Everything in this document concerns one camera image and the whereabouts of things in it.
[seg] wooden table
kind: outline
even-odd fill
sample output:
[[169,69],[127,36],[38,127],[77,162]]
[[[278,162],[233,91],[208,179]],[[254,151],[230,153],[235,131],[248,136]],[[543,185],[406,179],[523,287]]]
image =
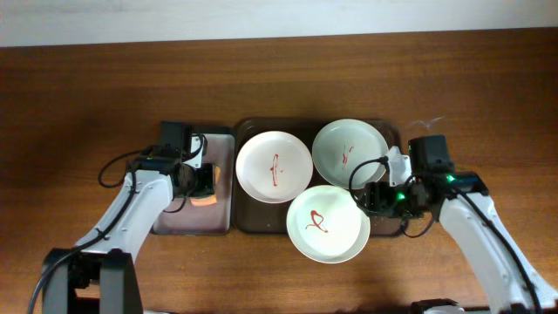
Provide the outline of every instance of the wooden table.
[[[164,119],[382,118],[403,140],[443,117],[459,169],[489,186],[502,221],[558,286],[558,30],[101,44],[0,50],[0,312],[24,311],[53,247],[106,211],[112,157],[153,143]],[[115,180],[115,167],[107,180]],[[150,235],[136,262],[159,311],[335,312],[485,296],[452,238],[371,239],[312,262],[288,237]]]

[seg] dark brown tray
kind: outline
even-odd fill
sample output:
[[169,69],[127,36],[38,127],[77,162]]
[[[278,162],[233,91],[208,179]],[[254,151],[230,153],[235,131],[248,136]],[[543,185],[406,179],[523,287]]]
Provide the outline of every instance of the dark brown tray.
[[[380,119],[363,119],[364,122],[374,126],[385,138],[388,147],[400,147],[400,138],[395,126]],[[299,138],[311,151],[312,143],[317,133],[331,121],[312,119],[271,119],[253,118],[241,121],[235,128],[236,152],[251,138],[259,133],[267,131],[283,131]],[[387,180],[387,174],[381,181]],[[308,188],[317,185],[329,185],[314,168],[314,174]],[[250,197],[236,179],[233,186],[233,212],[232,222],[240,230],[249,234],[257,235],[286,235],[287,234],[287,211],[290,203],[286,201],[280,204],[268,204]],[[394,237],[400,236],[399,219],[372,217],[371,236]]]

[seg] black cable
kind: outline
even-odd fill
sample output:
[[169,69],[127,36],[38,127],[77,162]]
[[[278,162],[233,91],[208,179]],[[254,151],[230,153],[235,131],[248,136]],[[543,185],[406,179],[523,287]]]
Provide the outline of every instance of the black cable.
[[[118,160],[119,158],[115,159],[115,160],[111,160],[107,166],[103,167],[104,171],[105,169],[108,168],[108,166],[110,166],[111,164],[113,164],[114,161]],[[116,226],[116,224],[118,223],[119,219],[122,217],[122,215],[126,212],[126,209],[128,208],[128,206],[130,206],[130,203],[132,203],[132,199],[133,199],[133,195],[136,193],[136,183],[137,183],[137,178],[136,178],[136,173],[135,171],[132,169],[132,166],[129,163],[126,163],[126,170],[130,171],[130,174],[132,175],[132,186],[130,187],[130,192],[128,197],[126,198],[126,201],[124,202],[124,204],[122,205],[122,208],[120,208],[120,211],[116,214],[116,216],[114,217],[114,219],[112,219],[111,223],[106,227],[105,230],[100,231],[97,230],[99,232],[99,234],[94,237],[93,239],[91,239],[88,242],[85,242],[77,247],[73,247],[70,252],[66,253],[64,256],[60,257],[56,262],[54,262],[53,264],[51,264],[51,266],[49,266],[41,275],[40,279],[37,282],[37,286],[35,286],[35,290],[33,291],[33,294],[31,295],[31,300],[29,301],[29,307],[27,308],[27,314],[33,314],[33,310],[35,309],[35,303],[37,302],[37,298],[38,298],[38,294],[41,291],[41,289],[43,289],[44,285],[46,284],[46,282],[50,279],[50,277],[52,276],[52,273],[54,272],[54,270],[56,270],[56,268],[58,266],[60,266],[62,263],[64,263],[65,261],[67,261],[68,259],[70,259],[71,257],[75,256],[77,253],[79,253],[81,250],[83,249],[87,249],[89,247],[91,247],[93,244],[103,240],[105,238],[106,235],[108,235],[109,232],[111,232],[111,230],[114,228],[114,226]]]
[[426,234],[426,232],[428,232],[428,230],[430,230],[430,227],[434,224],[434,215],[432,215],[432,217],[430,218],[430,221],[428,222],[428,225],[426,225],[426,228],[424,230],[422,230],[419,234],[417,235],[409,235],[406,232],[407,227],[409,226],[409,218],[401,218],[401,225],[399,227],[399,231],[401,231],[402,234],[404,234],[405,236],[411,238],[411,239],[415,239],[421,236],[424,236]]
[[126,177],[126,171],[124,172],[124,175],[122,175],[122,178],[120,179],[120,181],[118,181],[114,184],[106,184],[106,183],[103,182],[103,174],[113,163],[115,163],[116,161],[121,160],[125,157],[132,156],[132,155],[135,155],[135,154],[139,154],[139,153],[149,154],[150,150],[153,149],[153,147],[155,147],[155,146],[149,146],[145,149],[140,149],[140,150],[133,151],[133,152],[130,152],[130,153],[122,154],[122,155],[114,158],[113,160],[107,162],[106,165],[104,165],[101,168],[101,170],[99,171],[99,175],[97,176],[97,181],[99,182],[101,187],[103,187],[103,188],[117,188],[117,187],[121,186],[122,183],[124,183],[124,178]]
[[182,204],[180,205],[179,208],[177,208],[175,210],[171,210],[171,211],[166,211],[166,210],[163,210],[163,211],[165,213],[168,213],[168,214],[174,214],[174,213],[180,212],[184,208],[184,205],[186,205],[186,199],[187,199],[187,196],[184,196],[184,198],[182,199]]

